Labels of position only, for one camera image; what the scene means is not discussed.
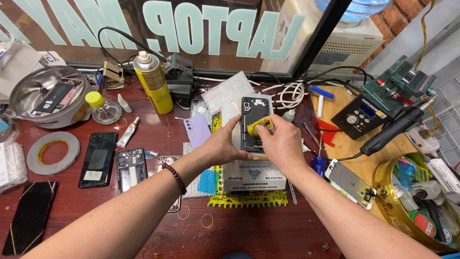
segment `spray can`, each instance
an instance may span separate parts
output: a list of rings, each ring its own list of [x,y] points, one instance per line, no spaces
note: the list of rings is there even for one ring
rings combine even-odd
[[[159,59],[145,51],[139,51],[133,66],[155,111],[161,114],[170,112],[173,109],[173,100]]]

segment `tape roll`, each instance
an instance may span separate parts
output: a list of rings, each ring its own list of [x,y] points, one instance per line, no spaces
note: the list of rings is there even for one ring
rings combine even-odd
[[[41,155],[47,146],[57,141],[65,141],[69,151],[61,161],[52,165],[45,165],[41,161]],[[29,153],[27,153],[27,166],[32,172],[39,175],[54,175],[71,166],[77,160],[79,154],[80,141],[74,135],[65,131],[53,132],[33,144]]]

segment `blue tool handle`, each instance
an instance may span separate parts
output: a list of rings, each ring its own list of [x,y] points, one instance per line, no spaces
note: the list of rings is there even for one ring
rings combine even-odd
[[[313,159],[313,170],[324,178],[324,168],[326,168],[326,159],[324,157],[315,157]]]
[[[331,94],[330,92],[326,92],[326,91],[324,91],[323,89],[319,89],[318,87],[316,87],[316,86],[314,86],[314,85],[311,86],[311,90],[312,90],[312,91],[315,91],[315,92],[317,92],[317,93],[319,93],[319,94],[321,94],[321,95],[324,95],[325,97],[329,97],[329,98],[331,98],[331,99],[334,99],[334,95],[333,95],[333,94]]]

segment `hand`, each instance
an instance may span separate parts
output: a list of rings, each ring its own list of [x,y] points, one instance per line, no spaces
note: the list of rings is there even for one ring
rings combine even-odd
[[[268,159],[283,174],[296,167],[306,166],[300,129],[278,115],[270,115],[265,118],[271,119],[275,125],[275,134],[271,135],[268,129],[261,125],[255,126],[254,129],[262,140],[262,146]]]
[[[253,156],[243,150],[237,150],[232,143],[231,133],[240,121],[241,115],[233,117],[224,127],[220,127],[203,143],[194,149],[206,154],[210,166],[223,165],[234,160],[252,160]]]

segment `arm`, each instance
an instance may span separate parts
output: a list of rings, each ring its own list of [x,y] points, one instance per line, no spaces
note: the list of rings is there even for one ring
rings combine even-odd
[[[231,119],[201,147],[171,165],[186,186],[213,165],[252,159],[231,142],[240,117]],[[172,173],[163,169],[75,220],[23,258],[134,258],[180,194]]]
[[[439,258],[334,189],[305,162],[300,130],[277,115],[268,118],[276,126],[274,135],[262,126],[255,128],[265,154],[305,196],[346,258],[369,258],[363,244],[377,258]]]

